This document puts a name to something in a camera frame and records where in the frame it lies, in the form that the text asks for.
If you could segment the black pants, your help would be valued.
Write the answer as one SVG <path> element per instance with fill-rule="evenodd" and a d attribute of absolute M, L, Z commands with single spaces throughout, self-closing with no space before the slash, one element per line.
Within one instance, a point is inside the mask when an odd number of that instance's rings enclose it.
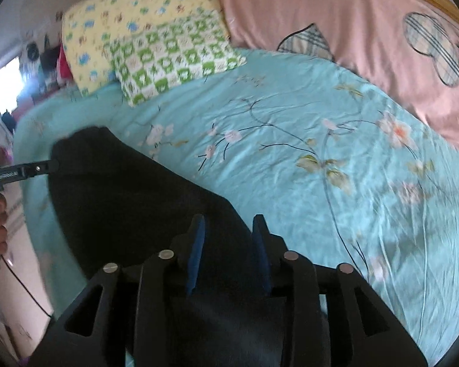
<path fill-rule="evenodd" d="M 315 267 L 281 258 L 282 281 L 259 282 L 251 224 L 225 198 L 91 127 L 56 142 L 48 177 L 66 241 L 86 276 L 134 268 L 129 346 L 138 366 L 321 366 L 323 322 Z M 196 288 L 183 294 L 171 242 L 205 217 Z"/>

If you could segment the teal floral bed sheet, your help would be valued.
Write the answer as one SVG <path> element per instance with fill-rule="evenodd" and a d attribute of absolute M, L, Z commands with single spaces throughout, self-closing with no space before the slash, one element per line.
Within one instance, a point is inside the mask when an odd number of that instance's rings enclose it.
<path fill-rule="evenodd" d="M 314 263 L 358 267 L 430 365 L 459 337 L 459 151 L 372 84 L 308 56 L 245 65 L 132 107 L 119 84 L 56 94 L 21 118 L 17 163 L 105 127 L 255 215 Z"/>

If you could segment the yellow floral pillow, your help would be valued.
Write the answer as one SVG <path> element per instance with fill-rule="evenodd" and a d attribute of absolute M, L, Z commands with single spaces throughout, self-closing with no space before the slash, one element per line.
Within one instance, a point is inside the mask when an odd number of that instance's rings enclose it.
<path fill-rule="evenodd" d="M 73 81 L 87 96 L 115 80 L 103 47 L 200 9 L 221 10 L 218 0 L 83 0 L 64 14 L 62 45 Z"/>

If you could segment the green checked pillow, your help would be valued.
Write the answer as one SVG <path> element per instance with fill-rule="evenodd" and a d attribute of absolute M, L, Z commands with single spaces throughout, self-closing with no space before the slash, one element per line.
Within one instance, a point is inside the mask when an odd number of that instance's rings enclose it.
<path fill-rule="evenodd" d="M 109 42 L 104 52 L 131 106 L 246 64 L 231 46 L 220 13 L 202 8 Z"/>

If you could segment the pink quilt with plaid hearts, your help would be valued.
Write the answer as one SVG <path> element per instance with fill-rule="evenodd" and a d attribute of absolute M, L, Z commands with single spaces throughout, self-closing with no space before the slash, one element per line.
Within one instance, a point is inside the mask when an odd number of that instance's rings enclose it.
<path fill-rule="evenodd" d="M 358 74 L 459 149 L 459 27 L 420 0 L 219 0 L 238 47 Z"/>

